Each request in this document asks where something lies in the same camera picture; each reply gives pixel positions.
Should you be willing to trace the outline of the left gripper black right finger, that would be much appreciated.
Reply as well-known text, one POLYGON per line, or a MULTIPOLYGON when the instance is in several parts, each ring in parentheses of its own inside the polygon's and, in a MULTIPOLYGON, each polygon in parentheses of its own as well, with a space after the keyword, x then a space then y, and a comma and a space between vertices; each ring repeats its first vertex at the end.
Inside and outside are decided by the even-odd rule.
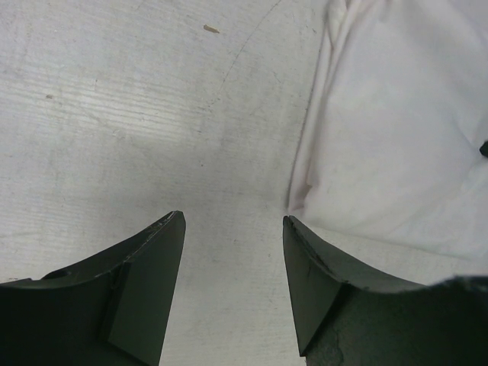
POLYGON ((431 285, 380 271, 283 219, 300 355, 308 365, 485 365, 487 279, 431 285))

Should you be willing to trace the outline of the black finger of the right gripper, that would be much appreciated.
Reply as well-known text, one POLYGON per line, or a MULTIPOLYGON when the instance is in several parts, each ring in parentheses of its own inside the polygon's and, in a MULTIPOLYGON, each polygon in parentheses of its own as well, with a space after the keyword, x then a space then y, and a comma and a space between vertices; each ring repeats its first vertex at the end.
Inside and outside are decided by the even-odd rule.
POLYGON ((480 154, 485 157, 485 158, 488 158, 488 141, 486 140, 483 145, 480 147, 479 149, 480 151, 480 154))

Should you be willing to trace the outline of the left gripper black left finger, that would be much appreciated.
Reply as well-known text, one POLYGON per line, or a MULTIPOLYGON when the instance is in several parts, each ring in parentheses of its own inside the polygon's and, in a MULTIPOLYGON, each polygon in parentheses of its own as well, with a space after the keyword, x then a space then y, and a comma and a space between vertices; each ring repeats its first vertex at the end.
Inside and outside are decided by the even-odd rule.
POLYGON ((1 285, 3 365, 157 365, 185 240, 180 211, 41 279, 1 285))

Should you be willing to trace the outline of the white t-shirt red print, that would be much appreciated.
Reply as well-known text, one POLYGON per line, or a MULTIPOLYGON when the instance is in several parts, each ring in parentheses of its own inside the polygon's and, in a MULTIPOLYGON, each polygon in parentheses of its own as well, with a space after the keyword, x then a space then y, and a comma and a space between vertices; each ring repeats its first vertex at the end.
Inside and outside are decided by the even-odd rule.
POLYGON ((304 223, 487 255, 487 3, 330 1, 287 208, 304 223))

